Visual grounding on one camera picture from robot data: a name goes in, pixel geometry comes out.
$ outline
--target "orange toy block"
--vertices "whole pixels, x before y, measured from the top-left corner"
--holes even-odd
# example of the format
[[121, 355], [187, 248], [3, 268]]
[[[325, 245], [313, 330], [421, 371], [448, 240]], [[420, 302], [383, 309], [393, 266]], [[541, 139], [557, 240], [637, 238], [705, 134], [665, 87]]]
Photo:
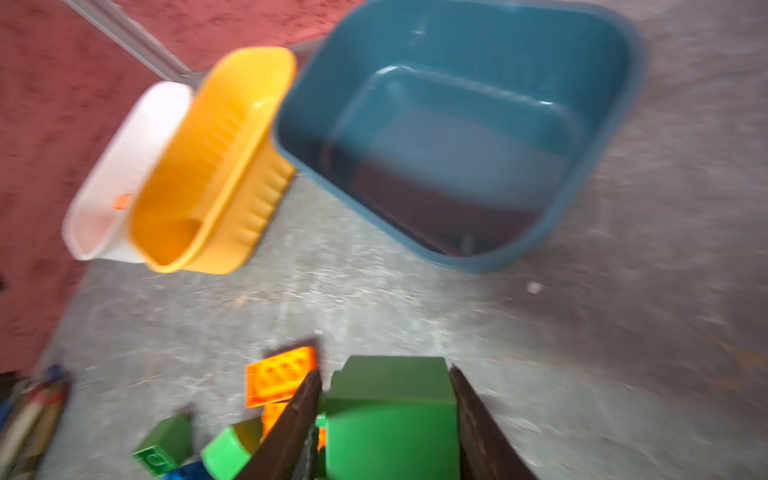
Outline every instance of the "orange toy block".
[[264, 406], [264, 411], [261, 414], [261, 442], [264, 441], [266, 436], [272, 430], [272, 427], [277, 423], [277, 419], [286, 409], [288, 402], [267, 403]]
[[303, 346], [245, 367], [245, 406], [253, 409], [288, 400], [317, 368], [315, 349]]
[[[288, 402], [267, 403], [264, 406], [264, 412], [261, 414], [261, 440], [264, 441], [266, 436], [272, 430], [272, 427], [277, 423], [277, 419], [283, 414], [283, 410], [286, 409]], [[320, 450], [326, 446], [326, 429], [320, 427], [320, 431], [317, 437], [317, 449]]]

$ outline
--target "white plastic basket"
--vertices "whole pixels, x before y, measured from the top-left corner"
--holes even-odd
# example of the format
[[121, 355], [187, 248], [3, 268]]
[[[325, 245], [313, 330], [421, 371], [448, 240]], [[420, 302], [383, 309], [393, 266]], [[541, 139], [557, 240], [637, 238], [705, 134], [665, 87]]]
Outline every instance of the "white plastic basket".
[[125, 234], [133, 197], [121, 210], [114, 202], [144, 186], [192, 96], [191, 87], [172, 81], [158, 82], [141, 95], [69, 205], [61, 232], [75, 259], [144, 262]]

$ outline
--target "blue plastic basin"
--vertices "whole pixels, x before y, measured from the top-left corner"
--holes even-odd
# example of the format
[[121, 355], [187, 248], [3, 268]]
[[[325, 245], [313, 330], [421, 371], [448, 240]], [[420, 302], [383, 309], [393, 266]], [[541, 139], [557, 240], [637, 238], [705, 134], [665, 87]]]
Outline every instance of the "blue plastic basin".
[[307, 65], [273, 140], [421, 257], [492, 270], [562, 215], [642, 57], [634, 29], [593, 5], [372, 0]]

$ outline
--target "metal rod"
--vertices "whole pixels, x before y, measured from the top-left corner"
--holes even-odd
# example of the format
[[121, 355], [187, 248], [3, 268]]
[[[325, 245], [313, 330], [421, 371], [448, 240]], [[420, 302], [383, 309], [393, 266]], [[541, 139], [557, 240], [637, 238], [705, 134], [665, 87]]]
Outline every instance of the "metal rod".
[[202, 81], [202, 74], [187, 67], [111, 0], [64, 0], [64, 3], [164, 80], [177, 81], [193, 88], [197, 88]]

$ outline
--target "green lego brick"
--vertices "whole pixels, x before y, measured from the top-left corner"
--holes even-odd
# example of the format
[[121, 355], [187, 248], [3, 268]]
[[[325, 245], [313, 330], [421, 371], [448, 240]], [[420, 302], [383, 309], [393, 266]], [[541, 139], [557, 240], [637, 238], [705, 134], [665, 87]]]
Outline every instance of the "green lego brick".
[[178, 468], [190, 456], [191, 449], [190, 418], [180, 413], [155, 425], [131, 456], [152, 475], [159, 477]]
[[259, 448], [261, 432], [260, 417], [226, 427], [200, 454], [210, 476], [232, 480]]
[[458, 406], [442, 358], [352, 356], [325, 398], [329, 480], [458, 480]]
[[326, 447], [322, 447], [317, 452], [317, 460], [315, 462], [315, 478], [326, 477]]

